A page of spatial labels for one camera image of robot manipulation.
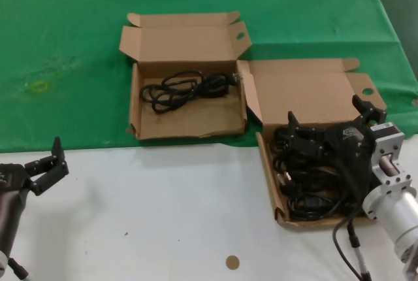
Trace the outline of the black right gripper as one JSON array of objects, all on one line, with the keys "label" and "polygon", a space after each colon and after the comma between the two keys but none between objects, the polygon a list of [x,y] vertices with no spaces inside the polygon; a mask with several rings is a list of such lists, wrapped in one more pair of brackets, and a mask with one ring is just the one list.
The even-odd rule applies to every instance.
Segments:
[{"label": "black right gripper", "polygon": [[359,116],[353,121],[334,124],[326,129],[302,126],[289,111],[287,152],[290,156],[322,160],[325,158],[325,143],[335,156],[336,166],[350,192],[357,201],[363,201],[372,183],[372,147],[367,125],[371,122],[385,123],[387,113],[371,102],[363,101],[358,95],[353,96],[352,104]]}]

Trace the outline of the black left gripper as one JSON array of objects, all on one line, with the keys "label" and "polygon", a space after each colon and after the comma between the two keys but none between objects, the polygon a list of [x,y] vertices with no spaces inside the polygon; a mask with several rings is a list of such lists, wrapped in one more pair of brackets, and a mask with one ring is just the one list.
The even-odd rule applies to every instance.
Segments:
[{"label": "black left gripper", "polygon": [[69,174],[61,139],[55,137],[51,155],[26,163],[1,164],[1,252],[10,255],[29,193],[31,173],[44,173],[31,184],[40,196]]}]

